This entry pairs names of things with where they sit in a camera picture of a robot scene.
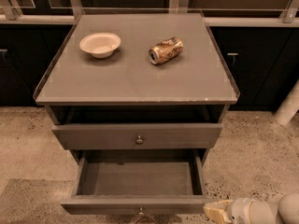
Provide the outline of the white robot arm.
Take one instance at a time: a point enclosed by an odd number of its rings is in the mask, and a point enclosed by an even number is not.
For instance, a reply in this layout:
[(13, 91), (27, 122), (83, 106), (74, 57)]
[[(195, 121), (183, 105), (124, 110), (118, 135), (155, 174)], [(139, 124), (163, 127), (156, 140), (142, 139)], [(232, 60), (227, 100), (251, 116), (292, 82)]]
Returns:
[(299, 194), (284, 195), (278, 202), (238, 198), (206, 203), (205, 215), (216, 224), (299, 224)]

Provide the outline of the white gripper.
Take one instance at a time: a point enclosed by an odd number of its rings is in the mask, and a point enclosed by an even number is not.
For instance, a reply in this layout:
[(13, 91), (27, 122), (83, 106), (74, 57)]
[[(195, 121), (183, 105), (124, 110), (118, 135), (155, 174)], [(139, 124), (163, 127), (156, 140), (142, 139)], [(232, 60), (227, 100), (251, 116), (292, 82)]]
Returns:
[(223, 200), (206, 203), (203, 210), (205, 215), (216, 224), (250, 224), (249, 208), (252, 203), (251, 198)]

